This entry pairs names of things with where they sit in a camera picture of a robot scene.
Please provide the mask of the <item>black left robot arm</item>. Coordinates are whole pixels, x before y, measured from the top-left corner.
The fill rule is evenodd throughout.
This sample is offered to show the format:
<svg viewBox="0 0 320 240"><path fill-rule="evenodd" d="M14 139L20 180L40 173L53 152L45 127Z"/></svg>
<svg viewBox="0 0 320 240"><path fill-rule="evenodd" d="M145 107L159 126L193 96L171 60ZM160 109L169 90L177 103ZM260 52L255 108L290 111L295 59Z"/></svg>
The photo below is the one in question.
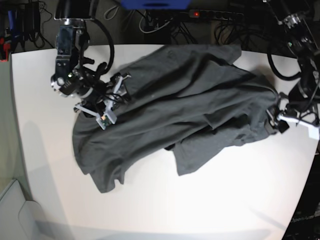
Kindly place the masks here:
<svg viewBox="0 0 320 240"><path fill-rule="evenodd" d="M272 72L283 81L297 83L289 94L279 93L277 103L267 109L268 121L275 131L284 133L289 124L304 126L311 139L320 139L320 48L310 30L307 16L311 6L305 0L267 0L277 23L284 30L285 43L296 57L300 71L282 75L272 59L271 43L267 59Z"/></svg>

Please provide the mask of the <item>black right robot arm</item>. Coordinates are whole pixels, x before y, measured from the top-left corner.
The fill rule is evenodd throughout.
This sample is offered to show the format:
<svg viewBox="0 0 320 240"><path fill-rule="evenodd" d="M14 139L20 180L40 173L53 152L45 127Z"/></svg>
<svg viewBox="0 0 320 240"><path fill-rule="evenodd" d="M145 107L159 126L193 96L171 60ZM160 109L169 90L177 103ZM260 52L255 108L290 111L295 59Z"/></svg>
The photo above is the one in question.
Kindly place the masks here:
<svg viewBox="0 0 320 240"><path fill-rule="evenodd" d="M116 123L114 109L126 101L125 77L119 75L110 82L101 80L101 76L107 74L114 63L115 46L110 32L96 19L98 5L97 0L58 1L54 18L61 21L61 25L55 41L57 56L50 84L62 97L78 97L80 103L75 105L74 110L94 117L104 128ZM95 70L85 67L95 63L85 57L90 43L87 22L96 24L109 43L108 61L100 63Z"/></svg>

